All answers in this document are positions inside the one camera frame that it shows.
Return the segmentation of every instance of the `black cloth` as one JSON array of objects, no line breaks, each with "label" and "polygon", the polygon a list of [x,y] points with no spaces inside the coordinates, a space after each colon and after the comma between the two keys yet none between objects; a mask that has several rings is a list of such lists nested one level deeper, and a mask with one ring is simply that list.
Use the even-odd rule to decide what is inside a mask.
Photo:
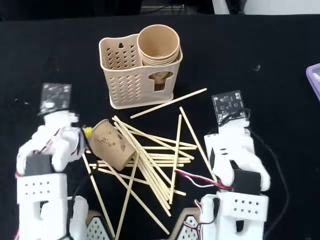
[{"label": "black cloth", "polygon": [[[42,83],[72,84],[72,109],[80,124],[94,126],[102,119],[119,116],[146,133],[175,139],[179,106],[183,106],[204,147],[203,136],[216,127],[211,95],[241,90],[251,109],[251,128],[279,158],[289,185],[288,211],[269,239],[315,240],[319,238],[320,161],[319,101],[305,74],[320,62],[320,16],[135,16],[0,23],[0,212],[1,238],[12,239],[18,228],[16,205],[16,155],[37,130]],[[198,89],[205,93],[135,119],[132,114],[149,107],[115,110],[99,63],[98,43],[104,37],[138,33],[151,24],[173,27],[180,36],[183,60],[174,88],[179,97]],[[181,140],[193,142],[182,125]],[[155,145],[146,141],[145,145]],[[285,203],[285,192],[270,154],[255,142],[256,154],[271,176],[268,227]],[[208,175],[201,155],[183,168]],[[71,195],[87,174],[84,163],[70,163]],[[165,172],[170,176],[171,169]],[[111,175],[98,173],[96,182],[113,226],[117,229],[125,188]],[[172,231],[185,207],[193,206],[214,188],[197,188],[177,176],[172,217],[168,217],[150,188],[140,183],[133,190]],[[90,182],[81,189],[90,209],[101,211]],[[121,239],[161,239],[166,234],[131,196]]]}]

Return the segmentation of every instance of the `cable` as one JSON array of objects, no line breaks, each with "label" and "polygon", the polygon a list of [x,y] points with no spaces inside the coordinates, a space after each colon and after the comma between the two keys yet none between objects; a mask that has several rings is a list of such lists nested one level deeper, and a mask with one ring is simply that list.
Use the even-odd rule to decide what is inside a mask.
[{"label": "cable", "polygon": [[211,185],[215,185],[215,186],[217,186],[218,188],[221,188],[221,189],[225,189],[225,190],[231,190],[231,189],[232,189],[232,188],[229,187],[229,186],[224,186],[224,185],[219,184],[219,183],[211,180],[210,178],[207,178],[207,177],[204,177],[204,176],[195,175],[195,174],[192,174],[192,173],[189,173],[189,172],[180,170],[180,169],[175,169],[174,171],[175,171],[176,173],[182,175],[183,177],[189,179],[189,180],[190,180],[189,177],[191,177],[191,178],[196,178],[196,179],[201,179],[201,180],[203,180],[203,181],[205,181],[205,182],[208,182],[208,183],[210,183]]},{"label": "cable", "polygon": [[158,11],[162,10],[162,9],[165,9],[168,6],[170,6],[170,4],[164,5],[164,6],[160,7],[160,8],[152,10],[152,11],[141,12],[140,14],[153,14],[155,12],[158,12]]},{"label": "cable", "polygon": [[268,227],[268,229],[264,233],[263,239],[267,239],[267,236],[273,231],[273,229],[276,227],[276,225],[279,223],[281,218],[286,213],[288,205],[289,205],[289,201],[290,201],[290,193],[289,193],[289,188],[288,188],[286,179],[285,179],[284,174],[282,172],[282,169],[280,167],[277,155],[274,153],[274,151],[271,149],[271,147],[262,140],[262,138],[259,135],[257,135],[254,131],[252,131],[251,128],[247,127],[247,129],[264,146],[264,148],[266,150],[268,150],[270,152],[270,154],[272,155],[272,157],[274,159],[274,162],[276,164],[276,168],[277,168],[277,170],[279,172],[279,175],[280,175],[280,178],[281,178],[281,181],[282,181],[282,184],[283,184],[283,188],[285,190],[285,204],[283,206],[283,209],[280,212],[280,214],[273,220],[272,224]]},{"label": "cable", "polygon": [[227,115],[226,117],[224,117],[224,119],[222,119],[222,121],[218,124],[219,127],[222,127],[223,125],[227,124],[232,117],[237,116],[239,113],[244,112],[244,114],[246,114],[245,118],[247,121],[249,121],[250,119],[250,112],[251,110],[249,108],[240,108],[238,111],[235,111],[234,113],[231,113],[229,115]]},{"label": "cable", "polygon": [[71,213],[72,213],[72,210],[74,208],[74,203],[75,203],[75,199],[76,199],[76,196],[77,196],[77,193],[79,192],[79,190],[83,187],[83,185],[87,182],[87,180],[90,179],[90,177],[95,174],[96,172],[98,172],[98,168],[99,168],[99,161],[98,161],[98,157],[95,155],[94,151],[92,150],[90,144],[89,144],[89,141],[86,137],[86,134],[84,132],[84,130],[82,129],[82,127],[80,127],[80,130],[83,134],[83,139],[84,139],[84,142],[87,146],[87,148],[89,149],[89,151],[91,152],[92,155],[94,155],[96,157],[96,168],[90,172],[90,174],[88,174],[87,176],[85,176],[81,181],[80,183],[78,184],[77,188],[75,189],[73,195],[72,195],[72,198],[71,198],[71,207],[68,207],[68,210],[67,210],[67,215],[66,215],[66,234],[65,236],[59,238],[58,240],[64,240],[65,238],[69,238],[70,240],[74,240],[73,237],[70,235],[70,222],[71,222]]}]

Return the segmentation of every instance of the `purple container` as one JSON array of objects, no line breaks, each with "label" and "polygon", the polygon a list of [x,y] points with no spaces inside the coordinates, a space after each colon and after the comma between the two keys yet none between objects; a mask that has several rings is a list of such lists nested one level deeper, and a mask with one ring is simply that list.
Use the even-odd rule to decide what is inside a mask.
[{"label": "purple container", "polygon": [[306,71],[306,76],[320,101],[320,63],[309,66]]}]

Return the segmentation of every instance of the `black circuit board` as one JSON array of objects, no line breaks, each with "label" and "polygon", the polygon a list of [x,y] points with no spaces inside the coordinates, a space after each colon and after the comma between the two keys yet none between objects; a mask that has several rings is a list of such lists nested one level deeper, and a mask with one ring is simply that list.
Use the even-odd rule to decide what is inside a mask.
[{"label": "black circuit board", "polygon": [[[228,115],[234,114],[244,107],[241,92],[230,91],[212,96],[216,120],[219,123]],[[230,120],[245,118],[244,112],[239,112],[230,118]]]},{"label": "black circuit board", "polygon": [[40,112],[54,112],[54,110],[68,110],[71,98],[71,85],[59,83],[44,83]]}]

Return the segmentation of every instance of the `paper cup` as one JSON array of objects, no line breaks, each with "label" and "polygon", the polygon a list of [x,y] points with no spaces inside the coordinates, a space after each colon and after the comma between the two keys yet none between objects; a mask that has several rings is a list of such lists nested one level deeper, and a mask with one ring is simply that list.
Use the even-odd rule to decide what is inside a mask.
[{"label": "paper cup", "polygon": [[175,30],[166,25],[150,25],[137,37],[137,47],[142,56],[154,61],[171,58],[179,51],[180,39]]},{"label": "paper cup", "polygon": [[107,119],[102,120],[93,128],[89,144],[97,157],[118,171],[127,165],[136,152]]}]

